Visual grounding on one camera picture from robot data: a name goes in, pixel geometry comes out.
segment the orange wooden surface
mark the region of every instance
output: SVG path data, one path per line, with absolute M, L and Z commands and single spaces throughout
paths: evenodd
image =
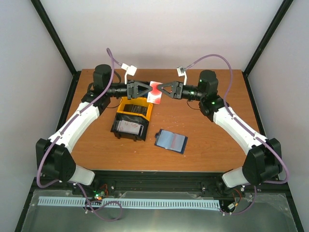
M 228 70 L 214 70 L 219 80 L 219 94 L 223 97 L 229 84 Z M 201 70 L 188 70 L 188 84 L 197 85 Z M 77 109 L 81 98 L 92 82 L 93 70 L 82 70 L 70 108 L 69 117 Z M 234 111 L 251 127 L 258 130 L 249 95 L 240 70 L 234 70 L 234 82 L 227 101 Z M 137 70 L 134 80 L 167 83 L 183 81 L 176 70 Z M 111 99 L 109 107 L 120 100 Z M 197 102 L 190 102 L 198 108 Z M 175 100 L 162 95 L 161 103 L 155 105 L 147 132 L 146 141 L 117 139 L 110 132 L 116 114 L 115 109 L 106 109 L 81 136 L 74 147 L 75 162 L 93 170 L 136 171 L 227 171 L 243 165 L 245 154 L 239 145 L 219 126 L 210 122 L 199 110 L 190 109 L 186 100 Z M 155 133 L 160 129 L 188 137 L 183 155 L 157 147 Z

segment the white panel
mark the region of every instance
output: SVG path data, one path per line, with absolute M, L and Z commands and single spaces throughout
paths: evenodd
M 0 230 L 14 231 L 71 75 L 31 1 L 0 3 Z
M 39 197 L 38 205 L 85 207 L 86 198 L 82 197 Z M 177 199 L 126 199 L 104 198 L 101 202 L 91 203 L 94 208 L 108 202 L 119 202 L 123 209 L 203 209 L 215 210 L 220 208 L 219 200 L 177 200 Z M 119 208 L 116 203 L 110 203 L 106 208 Z
M 42 0 L 77 69 L 119 62 L 138 68 L 187 66 L 225 56 L 243 69 L 282 0 Z M 226 69 L 218 58 L 195 68 Z
M 249 77 L 268 138 L 276 137 L 309 231 L 309 1 L 294 1 Z

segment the purple cable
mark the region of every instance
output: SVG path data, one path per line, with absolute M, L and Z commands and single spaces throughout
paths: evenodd
M 86 109 L 88 109 L 90 106 L 92 106 L 97 100 L 99 100 L 106 92 L 107 90 L 109 89 L 109 87 L 111 86 L 112 84 L 112 78 L 114 76 L 114 69 L 115 69 L 115 66 L 114 66 L 114 61 L 115 59 L 113 58 L 112 56 L 112 52 L 109 48 L 106 49 L 107 51 L 107 54 L 110 56 L 110 58 L 112 59 L 112 74 L 111 74 L 111 77 L 110 77 L 110 81 L 108 82 L 107 86 L 105 87 L 105 89 L 103 90 L 103 92 L 100 93 L 100 95 L 98 95 L 95 99 L 93 99 L 92 102 L 90 102 L 87 106 L 85 106 L 82 110 L 80 110 L 80 113 L 84 112 Z M 72 122 L 78 117 L 79 115 L 76 114 L 67 124 L 66 126 L 63 128 L 63 130 L 60 132 L 61 135 L 63 135 L 63 133 L 67 130 L 67 128 L 72 124 Z
M 40 165 L 39 165 L 39 168 L 38 168 L 38 172 L 37 172 L 37 185 L 40 187 L 40 188 L 46 188 L 50 185 L 52 185 L 53 183 L 56 183 L 58 180 L 53 180 L 51 182 L 49 182 L 48 184 L 46 185 L 42 185 L 41 182 L 40 182 L 40 175 L 41 175 L 41 171 L 42 171 L 42 168 L 43 168 L 43 164 L 46 160 L 46 157 L 48 156 L 49 152 L 51 151 L 51 149 L 53 148 L 53 146 L 56 144 L 56 142 L 58 141 L 58 139 L 60 138 L 60 136 L 56 137 L 55 140 L 52 142 L 52 144 L 48 147 L 47 151 L 44 153 L 43 155 L 43 158 L 40 162 Z
M 91 206 L 91 202 L 89 201 L 89 199 L 88 199 L 88 197 L 87 197 L 87 194 L 86 194 L 84 188 L 81 186 L 80 183 L 76 183 L 76 185 L 81 189 L 83 195 L 84 195 L 85 198 L 86 198 L 87 204 L 89 205 L 89 207 L 90 207 L 90 209 L 92 210 L 92 212 L 93 212 L 98 218 L 100 218 L 100 219 L 103 220 L 103 221 L 112 222 L 112 221 L 117 221 L 117 220 L 122 216 L 122 211 L 123 211 L 123 210 L 122 210 L 122 206 L 121 206 L 121 204 L 120 204 L 119 202 L 117 202 L 117 201 L 107 202 L 106 204 L 102 205 L 99 209 L 94 209 L 94 208 Z M 120 213 L 119 213 L 119 216 L 118 216 L 117 218 L 114 218 L 114 219 L 106 219 L 106 218 L 101 217 L 99 214 L 97 214 L 96 211 L 101 210 L 101 209 L 103 209 L 105 206 L 107 206 L 107 205 L 109 205 L 109 204 L 112 204 L 112 203 L 115 203 L 115 204 L 119 205 L 119 207 L 120 207 Z
M 115 59 L 113 58 L 112 56 L 112 52 L 109 48 L 106 49 L 107 51 L 107 54 L 110 56 L 110 58 L 112 59 L 112 74 L 111 74 L 111 77 L 110 77 L 110 81 L 108 82 L 106 88 L 104 89 L 104 91 L 99 95 L 97 96 L 92 102 L 90 102 L 87 106 L 85 106 L 81 111 L 80 113 L 84 112 L 86 109 L 88 109 L 91 105 L 93 105 L 98 99 L 100 99 L 108 90 L 108 88 L 111 86 L 112 84 L 112 78 L 114 76 L 114 61 Z M 60 135 L 63 135 L 63 133 L 69 128 L 69 126 L 72 124 L 72 122 L 79 116 L 79 114 L 76 114 L 73 118 L 71 118 L 70 121 L 68 121 L 68 123 L 66 124 L 66 126 L 63 128 L 63 130 L 60 132 Z M 56 142 L 58 141 L 58 139 L 60 138 L 60 136 L 56 137 L 55 140 L 50 144 L 50 146 L 48 147 L 47 151 L 44 153 L 43 155 L 43 158 L 40 162 L 40 165 L 39 165 L 39 168 L 38 168 L 38 172 L 37 172 L 37 185 L 40 187 L 40 188 L 46 188 L 50 185 L 52 185 L 53 183 L 59 181 L 59 180 L 53 180 L 51 182 L 49 182 L 48 184 L 46 185 L 41 185 L 41 182 L 40 182 L 40 175 L 41 175 L 41 171 L 42 171 L 42 168 L 43 168 L 43 165 L 44 165 L 44 162 L 46 160 L 46 157 L 48 156 L 49 152 L 52 150 L 52 148 L 54 147 L 54 145 L 56 144 Z
M 231 65 L 229 64 L 229 62 L 227 61 L 227 59 L 225 59 L 224 57 L 218 55 L 218 54 L 210 54 L 210 55 L 207 55 L 207 56 L 203 56 L 201 57 L 200 59 L 196 60 L 195 62 L 193 62 L 192 64 L 190 64 L 188 67 L 186 67 L 184 70 L 188 70 L 189 68 L 192 68 L 195 64 L 197 64 L 198 62 L 200 62 L 201 60 L 205 59 L 205 58 L 208 58 L 208 57 L 219 57 L 221 58 L 222 60 L 224 60 L 224 62 L 228 65 L 228 69 L 230 70 L 230 84 L 228 85 L 228 88 L 224 94 L 224 97 L 223 97 L 223 102 L 224 102 L 224 106 L 226 108 L 226 110 L 228 111 L 228 113 L 233 116 L 232 112 L 230 111 L 230 109 L 228 108 L 227 106 L 227 103 L 226 103 L 226 97 L 227 97 L 227 94 L 228 92 L 230 91 L 231 87 L 232 87 L 232 82 L 233 82 L 233 70 L 232 70 L 232 67 Z M 255 134 L 250 131 L 244 124 L 242 124 L 242 122 L 240 122 L 237 118 L 234 118 L 234 120 L 244 129 L 246 130 L 252 137 L 255 136 Z M 287 166 L 285 165 L 285 163 L 283 162 L 283 160 L 280 158 L 280 156 L 267 144 L 265 143 L 262 139 L 260 139 L 259 137 L 256 137 L 255 138 L 257 141 L 259 141 L 260 143 L 262 143 L 275 157 L 276 159 L 279 161 L 279 163 L 282 165 L 282 167 L 284 168 L 285 170 L 285 173 L 286 173 L 286 177 L 284 180 L 282 181 L 271 181 L 271 180 L 268 180 L 268 181 L 265 181 L 265 183 L 270 183 L 270 184 L 285 184 L 288 182 L 288 180 L 290 179 L 290 172 L 287 168 Z
M 121 63 L 119 63 L 113 56 L 112 56 L 112 53 L 108 53 L 107 52 L 107 54 L 110 56 L 110 58 L 116 63 L 116 64 L 118 64 L 119 66 L 121 66 L 122 64 Z
M 256 187 L 254 186 L 254 198 L 253 198 L 253 201 L 251 202 L 251 204 L 247 208 L 245 208 L 244 210 L 242 210 L 238 213 L 232 213 L 231 215 L 239 215 L 239 214 L 243 214 L 244 212 L 247 212 L 253 206 L 255 199 L 256 199 Z
M 96 200 L 96 201 L 91 201 L 90 203 L 101 202 L 101 201 L 102 200 Z M 84 207 L 85 211 L 87 210 L 87 206 L 88 206 L 88 203 L 85 204 L 85 207 Z

